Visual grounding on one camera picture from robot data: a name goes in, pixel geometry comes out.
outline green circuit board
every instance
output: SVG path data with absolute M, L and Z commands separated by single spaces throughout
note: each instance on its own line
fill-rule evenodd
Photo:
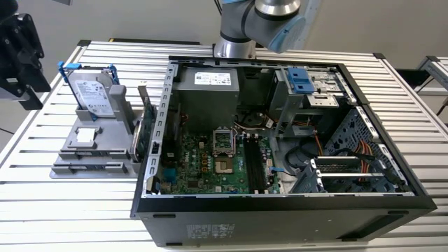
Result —
M 249 193 L 242 141 L 241 137 L 234 138 L 236 152 L 233 157 L 214 157 L 213 135 L 184 134 L 176 168 L 176 182 L 170 184 L 169 194 Z M 258 146 L 265 154 L 265 158 L 272 160 L 266 138 L 260 138 Z M 270 178 L 273 179 L 273 183 L 268 187 L 268 191 L 269 193 L 278 193 L 276 175 Z

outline blue drive bracket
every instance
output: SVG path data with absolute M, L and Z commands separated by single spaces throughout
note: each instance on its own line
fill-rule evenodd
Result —
M 113 66 L 113 64 L 110 64 L 108 68 L 110 69 L 110 72 L 112 72 L 112 78 L 113 78 L 114 83 L 116 83 L 117 85 L 120 85 L 118 74 L 117 74 L 117 68 Z
M 313 93 L 314 86 L 308 76 L 308 72 L 302 68 L 288 68 L 288 81 L 292 84 L 294 93 Z
M 78 63 L 68 63 L 65 67 L 64 67 L 64 61 L 58 61 L 58 63 L 57 63 L 57 71 L 61 74 L 64 82 L 68 84 L 68 87 L 69 87 L 69 89 L 72 91 L 72 94 L 74 96 L 74 100 L 76 100 L 76 103 L 77 103 L 77 109 L 81 109 L 81 103 L 78 102 L 77 97 L 74 95 L 72 84 L 68 81 L 68 76 L 65 74 L 65 71 L 73 71 L 73 70 L 77 70 L 77 69 L 81 69 L 81 68 L 82 68 L 82 65 L 78 64 Z M 94 122 L 97 120 L 97 116 L 92 113 L 90 113 L 90 116 L 92 116 L 92 120 Z

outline aluminum extrusion table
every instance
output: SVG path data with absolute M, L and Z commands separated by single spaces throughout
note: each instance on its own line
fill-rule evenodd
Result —
M 66 62 L 113 63 L 126 99 L 141 107 L 140 85 L 146 85 L 152 102 L 160 102 L 168 55 L 209 57 L 212 47 L 90 42 L 76 47 Z M 388 61 L 373 54 L 294 50 L 278 55 L 265 49 L 257 49 L 257 58 L 345 64 L 438 209 L 368 243 L 190 249 L 448 251 L 448 129 Z M 142 223 L 129 220 L 136 179 L 49 178 L 76 120 L 76 101 L 60 75 L 50 85 L 44 108 L 30 112 L 0 154 L 0 251 L 164 251 Z

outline ram slot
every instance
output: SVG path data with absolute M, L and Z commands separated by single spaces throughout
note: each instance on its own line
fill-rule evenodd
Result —
M 249 191 L 264 193 L 266 183 L 264 181 L 264 166 L 261 161 L 260 146 L 256 138 L 244 139 L 244 158 Z

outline case label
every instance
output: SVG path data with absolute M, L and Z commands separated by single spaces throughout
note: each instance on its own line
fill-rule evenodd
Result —
M 234 224 L 186 225 L 189 239 L 232 238 Z
M 113 116 L 113 109 L 102 84 L 97 81 L 77 80 L 74 85 L 88 111 L 98 117 Z
M 226 72 L 197 72 L 194 74 L 196 85 L 232 85 L 230 74 Z

